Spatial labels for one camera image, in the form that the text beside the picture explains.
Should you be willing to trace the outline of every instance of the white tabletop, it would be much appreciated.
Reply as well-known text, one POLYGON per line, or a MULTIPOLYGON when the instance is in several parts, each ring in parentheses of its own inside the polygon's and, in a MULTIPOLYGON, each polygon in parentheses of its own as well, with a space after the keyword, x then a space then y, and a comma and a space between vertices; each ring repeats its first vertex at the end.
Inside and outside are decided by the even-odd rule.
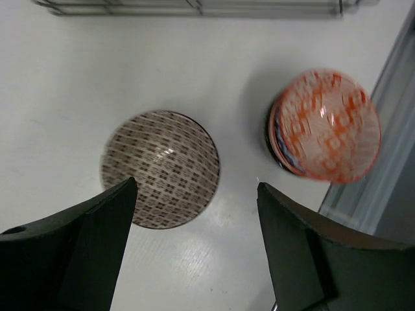
POLYGON ((217 194, 192 222, 133 225, 112 310, 262 311, 274 303, 259 181, 318 210, 328 183, 294 177, 263 149, 271 98, 310 67, 374 88, 412 0, 323 21, 59 18, 0 2, 0 231, 101 190, 104 144, 123 121, 171 109, 219 150, 217 194))

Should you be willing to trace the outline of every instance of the orange patterned bowl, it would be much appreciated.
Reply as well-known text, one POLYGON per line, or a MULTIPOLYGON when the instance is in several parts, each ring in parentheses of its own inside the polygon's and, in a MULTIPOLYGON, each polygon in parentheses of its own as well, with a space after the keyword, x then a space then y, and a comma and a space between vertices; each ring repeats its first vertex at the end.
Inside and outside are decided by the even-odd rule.
POLYGON ((284 91, 281 135, 308 176, 350 183, 373 166, 381 144, 376 108, 351 78, 330 69, 300 75, 284 91))

